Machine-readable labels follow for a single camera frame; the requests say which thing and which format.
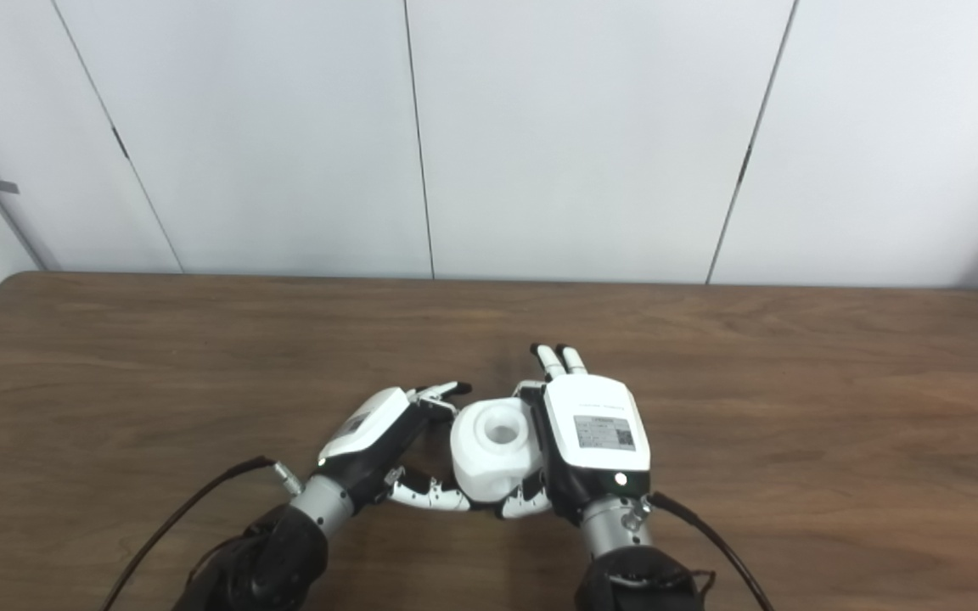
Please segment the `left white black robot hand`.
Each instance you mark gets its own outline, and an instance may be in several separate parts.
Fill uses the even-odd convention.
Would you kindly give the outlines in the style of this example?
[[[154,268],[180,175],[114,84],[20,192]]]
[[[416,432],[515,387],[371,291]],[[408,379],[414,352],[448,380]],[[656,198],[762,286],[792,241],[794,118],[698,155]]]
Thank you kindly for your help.
[[[473,503],[453,480],[438,479],[401,464],[404,453],[431,424],[455,420],[458,408],[450,397],[471,390],[469,384],[451,380],[411,390],[395,386],[376,392],[323,446],[315,473],[342,489],[353,513],[388,500],[416,509],[473,510]]]

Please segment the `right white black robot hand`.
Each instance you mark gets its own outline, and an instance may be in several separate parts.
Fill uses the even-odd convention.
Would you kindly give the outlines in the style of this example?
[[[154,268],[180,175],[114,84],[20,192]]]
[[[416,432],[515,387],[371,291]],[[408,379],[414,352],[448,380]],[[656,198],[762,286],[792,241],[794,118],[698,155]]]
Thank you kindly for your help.
[[[632,391],[590,373],[570,345],[533,344],[529,351],[543,379],[524,380],[513,396],[529,411],[540,463],[506,495],[497,517],[550,511],[578,526],[595,504],[648,495],[651,449]]]

